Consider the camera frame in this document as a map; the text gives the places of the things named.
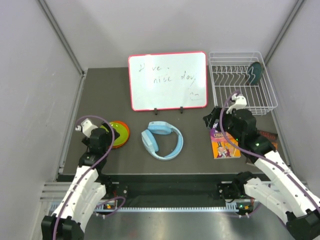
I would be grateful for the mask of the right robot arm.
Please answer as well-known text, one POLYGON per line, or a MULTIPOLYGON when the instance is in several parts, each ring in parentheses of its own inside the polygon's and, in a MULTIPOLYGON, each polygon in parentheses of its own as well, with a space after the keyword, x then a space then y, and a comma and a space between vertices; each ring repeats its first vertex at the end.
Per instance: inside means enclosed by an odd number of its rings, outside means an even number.
POLYGON ((259 168, 276 187, 272 190, 250 171, 238 173, 232 195, 250 197, 272 211, 296 240, 313 240, 320 235, 320 199, 296 177, 275 146, 256 127, 256 118, 247 109, 228 112, 215 107, 203 117, 208 129, 216 129, 225 140, 233 137, 235 147, 259 168))

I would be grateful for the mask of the red framed whiteboard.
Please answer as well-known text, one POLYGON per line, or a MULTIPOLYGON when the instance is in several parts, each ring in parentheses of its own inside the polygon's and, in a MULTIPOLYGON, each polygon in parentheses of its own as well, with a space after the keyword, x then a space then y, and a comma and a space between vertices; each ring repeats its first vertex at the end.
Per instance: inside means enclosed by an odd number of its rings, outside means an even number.
POLYGON ((128 57, 131 108, 138 111, 204 108, 208 104, 203 51, 128 57))

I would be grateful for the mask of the dark green plate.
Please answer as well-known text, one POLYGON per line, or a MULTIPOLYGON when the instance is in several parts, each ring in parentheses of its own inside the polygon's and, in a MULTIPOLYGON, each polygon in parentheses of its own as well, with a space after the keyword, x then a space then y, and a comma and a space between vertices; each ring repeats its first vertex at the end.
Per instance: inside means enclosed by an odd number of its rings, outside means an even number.
POLYGON ((263 70, 260 62, 253 62, 247 69, 248 84, 251 86, 257 85, 262 78, 263 70))

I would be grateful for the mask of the dark brown book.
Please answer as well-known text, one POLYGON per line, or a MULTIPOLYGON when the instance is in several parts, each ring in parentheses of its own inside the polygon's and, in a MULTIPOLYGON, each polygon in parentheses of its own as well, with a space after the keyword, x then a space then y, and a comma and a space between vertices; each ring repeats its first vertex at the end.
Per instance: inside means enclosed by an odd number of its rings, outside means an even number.
POLYGON ((273 143, 259 132, 255 132, 247 138, 245 143, 249 152, 263 157, 266 157, 267 153, 277 150, 273 143))

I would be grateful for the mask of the Roald Dahl orange book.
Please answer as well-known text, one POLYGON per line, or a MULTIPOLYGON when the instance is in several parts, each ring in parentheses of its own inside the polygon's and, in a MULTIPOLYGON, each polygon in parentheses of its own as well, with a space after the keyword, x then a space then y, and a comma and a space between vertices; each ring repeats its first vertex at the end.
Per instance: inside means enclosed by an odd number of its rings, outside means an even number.
POLYGON ((210 139, 214 159, 240 158, 241 152, 230 144, 220 131, 216 130, 217 124, 210 130, 210 139))

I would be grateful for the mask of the blue headphones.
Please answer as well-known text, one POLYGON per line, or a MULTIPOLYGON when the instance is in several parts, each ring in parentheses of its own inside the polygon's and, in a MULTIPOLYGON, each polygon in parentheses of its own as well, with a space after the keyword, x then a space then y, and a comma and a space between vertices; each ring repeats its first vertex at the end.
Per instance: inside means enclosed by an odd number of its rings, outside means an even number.
POLYGON ((184 137, 181 131, 165 121, 151 121, 141 132, 141 140, 146 151, 155 159, 170 161, 183 149, 184 137))

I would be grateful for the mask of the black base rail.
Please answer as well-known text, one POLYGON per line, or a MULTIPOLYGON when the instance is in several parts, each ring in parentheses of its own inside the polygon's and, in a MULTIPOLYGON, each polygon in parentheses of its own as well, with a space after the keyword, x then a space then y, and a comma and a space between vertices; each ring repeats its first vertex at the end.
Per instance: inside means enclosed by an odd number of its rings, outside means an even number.
POLYGON ((221 207, 228 212, 250 214, 258 201, 236 193, 234 174, 102 174, 103 200, 121 196, 123 209, 132 211, 188 211, 221 207))

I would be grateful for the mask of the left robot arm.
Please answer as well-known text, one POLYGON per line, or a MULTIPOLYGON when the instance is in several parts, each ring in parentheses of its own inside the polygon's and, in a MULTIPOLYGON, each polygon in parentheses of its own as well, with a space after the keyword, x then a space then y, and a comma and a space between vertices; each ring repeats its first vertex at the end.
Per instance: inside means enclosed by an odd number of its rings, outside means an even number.
POLYGON ((100 127, 86 118, 76 127, 84 134, 85 153, 79 160, 75 176, 61 203, 41 221, 44 240, 82 240, 91 215, 102 198, 109 198, 114 187, 101 181, 107 157, 120 134, 109 122, 100 127))

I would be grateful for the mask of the lime green plate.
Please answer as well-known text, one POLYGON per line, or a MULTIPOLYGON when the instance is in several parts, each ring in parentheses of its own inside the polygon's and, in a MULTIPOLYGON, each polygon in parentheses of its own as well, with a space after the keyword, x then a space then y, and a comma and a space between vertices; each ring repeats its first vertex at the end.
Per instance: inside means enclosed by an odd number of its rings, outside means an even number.
MULTIPOLYGON (((110 122, 111 127, 114 131, 117 131, 120 134, 120 145, 113 145, 112 148, 116 149, 123 146, 129 139, 130 131, 128 126, 122 121, 112 121, 110 122)), ((107 132, 107 137, 109 141, 112 140, 112 133, 107 132)))

